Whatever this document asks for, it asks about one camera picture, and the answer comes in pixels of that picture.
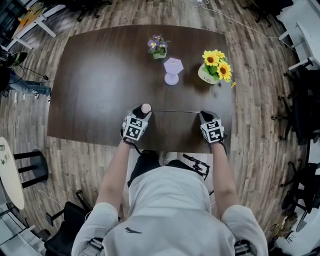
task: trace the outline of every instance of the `logo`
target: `logo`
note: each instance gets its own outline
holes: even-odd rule
[[[132,230],[132,229],[129,228],[129,227],[126,227],[125,230],[126,230],[127,233],[131,233],[131,234],[142,234],[141,232]]]

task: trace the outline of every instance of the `dark wooden table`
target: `dark wooden table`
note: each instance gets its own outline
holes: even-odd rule
[[[165,59],[154,60],[147,42],[162,34],[170,40]],[[204,50],[224,52],[223,34],[169,25],[130,25],[72,36],[54,79],[48,136],[117,146],[127,111],[149,103],[155,110],[213,111],[218,114],[230,148],[232,89],[209,85],[198,77]],[[163,63],[181,59],[176,85],[166,85]],[[141,149],[209,153],[195,113],[154,112],[137,144]]]

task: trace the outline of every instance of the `green leaf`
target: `green leaf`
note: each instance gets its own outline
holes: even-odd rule
[[[202,70],[210,75],[210,73],[209,73],[209,71],[208,71],[208,69],[207,69],[206,66],[204,66],[204,67],[202,68]]]
[[[213,76],[214,73],[217,72],[217,67],[216,67],[216,66],[210,66],[210,67],[209,67],[209,72],[210,72],[210,74]]]
[[[213,78],[214,78],[214,80],[218,81],[218,80],[219,80],[219,75],[218,75],[218,73],[214,73],[214,74],[213,74]]]

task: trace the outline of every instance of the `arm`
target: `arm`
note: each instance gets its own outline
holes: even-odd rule
[[[213,153],[214,196],[220,218],[222,218],[226,209],[239,204],[239,198],[224,146],[217,142],[213,143],[211,151]]]
[[[113,156],[101,183],[95,204],[106,202],[119,211],[126,182],[130,146],[122,140]]]

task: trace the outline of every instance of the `potted plant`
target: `potted plant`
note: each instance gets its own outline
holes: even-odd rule
[[[205,82],[215,85],[219,80],[224,80],[235,86],[236,83],[231,80],[231,68],[227,63],[228,58],[219,50],[205,50],[202,57],[204,63],[198,70],[198,76]]]
[[[148,53],[152,54],[153,58],[163,59],[167,56],[168,42],[160,35],[153,35],[148,41],[149,50]]]

